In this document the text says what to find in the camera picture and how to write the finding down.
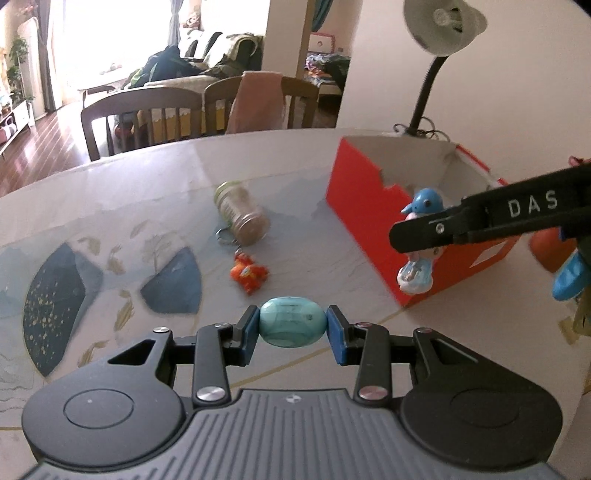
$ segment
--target chair backrest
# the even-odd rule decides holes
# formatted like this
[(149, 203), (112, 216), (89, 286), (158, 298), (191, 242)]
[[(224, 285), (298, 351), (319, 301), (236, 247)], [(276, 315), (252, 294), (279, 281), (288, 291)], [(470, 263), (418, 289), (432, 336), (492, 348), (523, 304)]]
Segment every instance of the chair backrest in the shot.
[(201, 116), (202, 116), (202, 97), (201, 94), (191, 90), (174, 87), (142, 87), (136, 89), (123, 90), (104, 97), (97, 102), (82, 109), (80, 119), (82, 120), (82, 130), (86, 140), (86, 146), (91, 160), (100, 158), (99, 149), (96, 144), (95, 134), (92, 129), (92, 122), (98, 118), (105, 118), (106, 137), (109, 155), (115, 154), (113, 138), (111, 136), (111, 127), (109, 125), (109, 116), (119, 115), (120, 121), (124, 118), (127, 121), (131, 117), (134, 130), (133, 145), (126, 138), (124, 132), (121, 132), (122, 151), (141, 148), (140, 125), (138, 112), (142, 112), (142, 119), (147, 126), (147, 145), (154, 145), (154, 124), (152, 122), (152, 110), (160, 110), (160, 128), (163, 142), (168, 141), (168, 131), (166, 123), (166, 109), (174, 108), (174, 140), (181, 139), (180, 109), (190, 110), (190, 135), (189, 138), (197, 138), (201, 135)]
[[(228, 125), (230, 110), (238, 94), (238, 87), (242, 77), (231, 77), (212, 83), (203, 92), (203, 103), (205, 108), (205, 126), (208, 135), (217, 133), (216, 104), (224, 101), (224, 128)], [(296, 98), (304, 102), (304, 115), (301, 122), (302, 128), (311, 128), (314, 121), (314, 113), (318, 105), (319, 89), (310, 82), (292, 77), (281, 79), (281, 90), (284, 96), (290, 96), (290, 109), (287, 117), (287, 128), (294, 128), (294, 112)]]

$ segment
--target orange cardboard box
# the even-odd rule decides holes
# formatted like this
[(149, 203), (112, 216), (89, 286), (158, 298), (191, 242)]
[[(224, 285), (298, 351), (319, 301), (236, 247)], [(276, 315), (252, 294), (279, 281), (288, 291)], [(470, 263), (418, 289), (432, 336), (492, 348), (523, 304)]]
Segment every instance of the orange cardboard box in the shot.
[(415, 137), (343, 137), (326, 200), (378, 270), (400, 305), (407, 306), (451, 287), (504, 258), (518, 237), (473, 245), (450, 245), (433, 266), (433, 288), (409, 296), (398, 287), (407, 256), (394, 250), (389, 231), (423, 188), (435, 188), (444, 206), (506, 182), (461, 145)]

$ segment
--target blue egg-shaped toy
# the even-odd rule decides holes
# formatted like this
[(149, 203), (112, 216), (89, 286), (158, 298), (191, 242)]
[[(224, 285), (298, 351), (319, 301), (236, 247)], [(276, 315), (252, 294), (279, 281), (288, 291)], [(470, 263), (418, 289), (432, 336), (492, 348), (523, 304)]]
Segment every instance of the blue egg-shaped toy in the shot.
[(297, 348), (318, 341), (326, 331), (324, 310), (302, 297), (278, 297), (261, 307), (259, 334), (271, 345)]

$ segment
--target curtain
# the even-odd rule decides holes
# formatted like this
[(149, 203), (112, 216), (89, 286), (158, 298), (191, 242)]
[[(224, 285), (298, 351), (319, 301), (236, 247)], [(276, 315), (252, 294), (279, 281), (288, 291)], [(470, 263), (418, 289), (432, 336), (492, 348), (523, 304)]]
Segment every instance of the curtain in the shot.
[(50, 4), (51, 0), (39, 1), (39, 62), (41, 64), (41, 86), (43, 87), (43, 99), (45, 100), (45, 108), (48, 112), (54, 112), (56, 110), (56, 103), (53, 99), (49, 57), (47, 54), (49, 11), (51, 6)]
[(41, 86), (48, 112), (76, 99), (76, 92), (66, 81), (64, 55), (64, 15), (66, 0), (40, 0), (39, 2), (39, 60)]
[(181, 40), (180, 20), (178, 13), (183, 6), (183, 0), (170, 0), (170, 25), (168, 26), (168, 45), (178, 45)]
[(316, 0), (314, 7), (314, 18), (312, 19), (312, 32), (318, 32), (329, 14), (332, 0)]

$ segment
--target bed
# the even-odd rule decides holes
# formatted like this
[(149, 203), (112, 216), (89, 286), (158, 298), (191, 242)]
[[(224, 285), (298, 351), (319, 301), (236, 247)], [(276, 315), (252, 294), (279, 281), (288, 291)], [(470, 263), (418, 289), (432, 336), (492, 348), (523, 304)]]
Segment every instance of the bed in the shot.
[(320, 95), (343, 95), (349, 62), (350, 57), (335, 53), (333, 35), (312, 33), (306, 55), (304, 80), (316, 85)]

